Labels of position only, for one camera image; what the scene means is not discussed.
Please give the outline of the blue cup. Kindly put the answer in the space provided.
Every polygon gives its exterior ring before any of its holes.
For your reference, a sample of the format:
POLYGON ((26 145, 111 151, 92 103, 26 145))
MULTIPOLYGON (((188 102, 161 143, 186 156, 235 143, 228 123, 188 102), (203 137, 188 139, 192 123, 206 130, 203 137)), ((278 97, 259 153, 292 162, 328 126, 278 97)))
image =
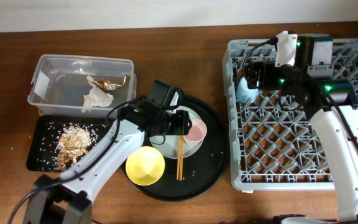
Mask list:
POLYGON ((241 103, 253 103, 259 95, 258 89, 249 89, 247 81, 242 77, 238 83, 236 90, 236 98, 241 103))

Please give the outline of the gold foil wrapper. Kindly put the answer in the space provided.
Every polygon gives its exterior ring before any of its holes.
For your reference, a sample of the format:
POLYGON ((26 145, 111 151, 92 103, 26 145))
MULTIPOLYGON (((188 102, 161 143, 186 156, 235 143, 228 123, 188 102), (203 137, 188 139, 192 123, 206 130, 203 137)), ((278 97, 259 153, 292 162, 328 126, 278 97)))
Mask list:
POLYGON ((123 81, 119 82, 119 83, 114 83, 107 79, 102 79, 100 81, 97 81, 89 75, 86 77, 86 79, 91 85, 94 85, 94 86, 100 88, 101 90, 113 91, 113 90, 117 90, 118 88, 123 87, 127 82, 130 81, 131 78, 130 78, 130 76, 126 75, 124 77, 123 81))

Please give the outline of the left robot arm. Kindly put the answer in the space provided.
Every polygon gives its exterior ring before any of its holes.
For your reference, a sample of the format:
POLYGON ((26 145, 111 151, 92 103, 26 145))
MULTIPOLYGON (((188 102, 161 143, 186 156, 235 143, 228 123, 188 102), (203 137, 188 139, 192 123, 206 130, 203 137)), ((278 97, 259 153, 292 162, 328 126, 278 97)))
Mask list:
POLYGON ((190 115, 178 107, 179 87, 154 81, 146 96, 115 108, 110 130, 77 164, 56 179, 42 175, 18 203, 27 204, 24 223, 92 223, 93 202, 121 164, 152 136, 186 135, 190 115))

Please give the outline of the food scraps and rice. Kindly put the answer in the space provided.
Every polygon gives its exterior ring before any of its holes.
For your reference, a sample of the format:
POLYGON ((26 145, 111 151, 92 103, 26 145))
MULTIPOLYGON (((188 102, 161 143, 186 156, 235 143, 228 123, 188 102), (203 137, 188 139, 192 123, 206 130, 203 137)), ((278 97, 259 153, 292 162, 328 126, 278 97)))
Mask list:
POLYGON ((93 124, 49 123, 41 138, 38 170, 63 172, 75 165, 96 145, 97 130, 93 124))

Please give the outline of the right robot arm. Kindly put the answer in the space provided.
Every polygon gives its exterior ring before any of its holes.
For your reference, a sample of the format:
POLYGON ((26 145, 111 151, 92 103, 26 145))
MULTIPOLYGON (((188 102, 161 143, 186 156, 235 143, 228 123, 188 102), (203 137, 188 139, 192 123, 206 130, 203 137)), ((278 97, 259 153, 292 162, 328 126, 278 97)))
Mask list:
POLYGON ((275 60, 256 62, 253 50, 241 70, 250 88, 294 96, 316 132, 336 191, 341 223, 358 223, 358 100, 353 84, 333 77, 333 38, 283 31, 261 43, 275 60))

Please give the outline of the pink cup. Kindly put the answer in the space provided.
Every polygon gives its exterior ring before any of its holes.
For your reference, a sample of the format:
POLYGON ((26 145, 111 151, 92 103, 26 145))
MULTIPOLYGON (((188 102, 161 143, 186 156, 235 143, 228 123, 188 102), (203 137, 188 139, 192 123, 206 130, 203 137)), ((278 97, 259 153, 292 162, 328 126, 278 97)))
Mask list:
POLYGON ((206 124, 201 119, 191 119, 192 127, 185 135, 184 141, 191 146, 199 144, 207 134, 206 124))

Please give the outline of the grey plate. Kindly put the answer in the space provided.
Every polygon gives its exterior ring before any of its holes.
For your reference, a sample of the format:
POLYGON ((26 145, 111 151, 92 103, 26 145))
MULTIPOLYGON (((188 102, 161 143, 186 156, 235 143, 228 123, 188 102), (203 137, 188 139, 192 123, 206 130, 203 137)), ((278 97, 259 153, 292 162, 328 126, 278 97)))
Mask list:
MULTIPOLYGON (((191 119, 201 119, 199 114, 186 106, 179 106, 177 110, 185 110, 189 112, 191 119)), ((176 159, 178 157, 179 150, 179 136, 152 136, 149 138, 151 145, 159 150, 161 154, 170 159, 176 159)), ((198 144, 190 145, 184 142, 183 157, 190 157, 193 155, 202 145, 203 141, 198 144)))

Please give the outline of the wooden chopstick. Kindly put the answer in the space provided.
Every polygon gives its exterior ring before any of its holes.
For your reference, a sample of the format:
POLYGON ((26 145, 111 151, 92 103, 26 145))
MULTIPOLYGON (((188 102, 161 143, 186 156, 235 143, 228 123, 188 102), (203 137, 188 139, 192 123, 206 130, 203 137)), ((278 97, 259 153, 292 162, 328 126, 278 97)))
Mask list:
POLYGON ((180 170, 179 180, 183 180, 183 156, 184 156, 184 137, 180 136, 180 154, 179 154, 180 170))
POLYGON ((180 154, 180 136, 179 136, 179 140, 178 140, 178 155, 177 155, 177 180, 179 180, 179 170, 180 170, 180 162, 179 162, 179 156, 180 154))

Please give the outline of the yellow bowl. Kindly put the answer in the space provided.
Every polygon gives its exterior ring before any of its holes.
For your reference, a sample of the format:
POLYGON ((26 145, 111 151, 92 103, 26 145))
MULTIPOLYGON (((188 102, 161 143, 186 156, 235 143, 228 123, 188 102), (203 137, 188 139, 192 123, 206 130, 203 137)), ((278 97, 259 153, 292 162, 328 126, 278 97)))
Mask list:
POLYGON ((142 146, 126 160, 125 171, 129 180, 140 186, 156 183, 165 170, 165 159, 154 147, 142 146))

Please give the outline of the white tissue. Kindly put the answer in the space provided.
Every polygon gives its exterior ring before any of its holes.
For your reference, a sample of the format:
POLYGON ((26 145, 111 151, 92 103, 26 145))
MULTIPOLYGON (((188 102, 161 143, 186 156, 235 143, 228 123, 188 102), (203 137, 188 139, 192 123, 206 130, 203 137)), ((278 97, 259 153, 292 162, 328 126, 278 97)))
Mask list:
POLYGON ((84 96, 84 103, 81 111, 84 113, 91 107, 108 107, 114 97, 110 93, 102 91, 99 87, 94 86, 87 95, 84 96))

